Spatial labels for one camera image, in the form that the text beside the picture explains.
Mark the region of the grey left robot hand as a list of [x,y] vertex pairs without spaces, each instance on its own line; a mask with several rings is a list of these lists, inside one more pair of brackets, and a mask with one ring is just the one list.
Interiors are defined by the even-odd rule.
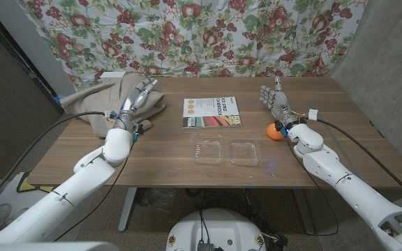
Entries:
[[136,111],[145,106],[149,94],[154,89],[157,82],[157,79],[149,78],[140,82],[130,91],[114,120],[118,128],[131,133],[135,132],[133,119],[135,118]]

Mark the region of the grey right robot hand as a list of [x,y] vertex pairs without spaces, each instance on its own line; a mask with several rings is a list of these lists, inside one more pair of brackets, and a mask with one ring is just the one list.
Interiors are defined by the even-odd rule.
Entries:
[[275,118],[277,130],[290,130],[298,124],[297,116],[294,114],[288,99],[282,91],[281,78],[276,76],[275,88],[261,86],[260,101],[265,104]]

